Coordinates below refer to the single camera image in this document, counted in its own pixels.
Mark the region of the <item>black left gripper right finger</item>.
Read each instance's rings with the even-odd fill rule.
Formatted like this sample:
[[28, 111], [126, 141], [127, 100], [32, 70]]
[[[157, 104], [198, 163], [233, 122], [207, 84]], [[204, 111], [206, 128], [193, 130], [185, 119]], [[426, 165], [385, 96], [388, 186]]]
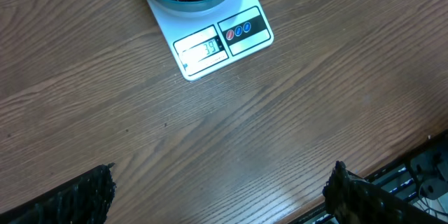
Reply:
[[323, 188], [325, 210], [341, 224], [438, 224], [444, 221], [349, 173], [337, 161]]

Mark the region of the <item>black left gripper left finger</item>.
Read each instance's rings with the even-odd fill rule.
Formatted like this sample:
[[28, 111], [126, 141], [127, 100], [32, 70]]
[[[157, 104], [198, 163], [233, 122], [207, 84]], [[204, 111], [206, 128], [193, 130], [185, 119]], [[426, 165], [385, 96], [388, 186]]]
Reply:
[[101, 164], [1, 214], [2, 223], [103, 224], [116, 193], [111, 168]]

